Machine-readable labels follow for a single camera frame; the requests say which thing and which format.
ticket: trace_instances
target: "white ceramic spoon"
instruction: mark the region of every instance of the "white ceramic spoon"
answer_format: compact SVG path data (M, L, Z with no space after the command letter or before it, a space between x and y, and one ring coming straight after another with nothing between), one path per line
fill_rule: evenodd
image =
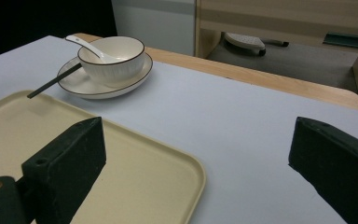
M89 51L91 51L92 53L97 55L97 57L100 58L101 61L103 61L104 63L117 63L116 58L114 58L106 53L103 53L100 49L95 48L89 42L85 41L82 38L79 38L74 35L68 35L65 39L88 49Z

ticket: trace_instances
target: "saucer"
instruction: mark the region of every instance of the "saucer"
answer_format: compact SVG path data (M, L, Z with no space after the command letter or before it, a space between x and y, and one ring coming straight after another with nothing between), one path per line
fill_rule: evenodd
M75 57L60 69L58 76L77 63L80 63L80 61ZM107 87L95 83L86 74L83 67L77 69L73 74L61 80L59 84L65 91L84 99L107 99L135 90L149 77L149 72L152 69L152 66L153 60L146 53L144 67L141 72L131 79L130 84L120 88Z

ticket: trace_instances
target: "plastic tray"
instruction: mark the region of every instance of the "plastic tray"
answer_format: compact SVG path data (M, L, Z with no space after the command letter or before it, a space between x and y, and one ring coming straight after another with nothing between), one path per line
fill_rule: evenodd
M29 91L0 101L0 175L21 164L72 124L95 117ZM103 121L107 162L72 223L187 223L205 186L197 159Z

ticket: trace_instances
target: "chopstick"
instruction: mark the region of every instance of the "chopstick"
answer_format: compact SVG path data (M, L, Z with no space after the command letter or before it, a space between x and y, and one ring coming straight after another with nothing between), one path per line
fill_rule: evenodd
M47 88L49 88L50 86L54 85L55 83L61 81L63 78L71 75L73 72L75 72L75 70L79 69L81 67L81 63L77 63L75 64L73 67L71 67L70 69L66 70L65 72L63 72L61 75L53 78L50 82L46 83L45 85L41 86L39 89L37 89L36 91L31 92L30 94L27 95L28 98L32 99L34 96L36 96L37 94L39 94L40 92L46 90Z

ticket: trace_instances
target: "bowl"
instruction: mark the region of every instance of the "bowl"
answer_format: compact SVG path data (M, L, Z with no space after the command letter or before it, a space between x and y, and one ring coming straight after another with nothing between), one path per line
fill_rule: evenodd
M115 60L105 63L88 49L82 47L77 57L90 79L108 87L129 85L144 66L145 45L127 36L111 36L91 42L91 45Z

